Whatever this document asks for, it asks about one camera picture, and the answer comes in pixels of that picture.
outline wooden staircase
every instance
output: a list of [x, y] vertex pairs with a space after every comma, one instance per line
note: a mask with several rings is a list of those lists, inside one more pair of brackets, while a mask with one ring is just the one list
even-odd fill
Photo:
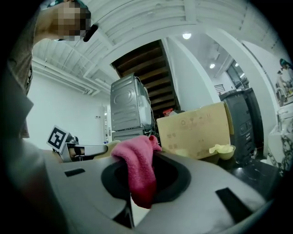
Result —
[[120, 77], [134, 73], [147, 88], [155, 119], [163, 111], [180, 105], [173, 86], [169, 63], [161, 41], [141, 46], [112, 63]]

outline towel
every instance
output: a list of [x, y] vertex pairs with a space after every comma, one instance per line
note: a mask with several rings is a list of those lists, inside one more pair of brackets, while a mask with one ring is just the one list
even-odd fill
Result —
[[112, 150], [112, 156], [122, 157], [127, 163], [128, 186], [132, 200], [143, 208], [151, 208], [157, 189], [152, 168], [154, 150], [162, 150], [155, 136], [139, 136], [123, 141]]

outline white pillar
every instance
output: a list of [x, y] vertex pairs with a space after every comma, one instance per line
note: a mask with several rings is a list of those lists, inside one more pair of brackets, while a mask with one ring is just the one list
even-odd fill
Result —
[[267, 154], [267, 140], [277, 123], [278, 103], [266, 74], [250, 52], [233, 36], [221, 29], [207, 29], [207, 35], [219, 43], [239, 64], [255, 92], [264, 128], [264, 155]]
[[196, 57], [176, 38], [167, 38], [181, 109], [195, 110], [220, 102], [212, 81]]

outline pink towel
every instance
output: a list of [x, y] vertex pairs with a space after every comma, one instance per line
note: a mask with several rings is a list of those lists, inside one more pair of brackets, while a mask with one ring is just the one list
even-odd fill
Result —
[[123, 141], [112, 150], [112, 156], [122, 157], [128, 168], [128, 185], [132, 200], [143, 208], [151, 208], [157, 181], [152, 168], [154, 150], [162, 150], [155, 136], [139, 136]]

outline cardboard box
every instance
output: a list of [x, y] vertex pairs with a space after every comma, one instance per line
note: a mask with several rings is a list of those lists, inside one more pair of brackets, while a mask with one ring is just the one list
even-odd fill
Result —
[[230, 144], [231, 115], [224, 102], [157, 120], [163, 151], [194, 159], [213, 154], [215, 144]]

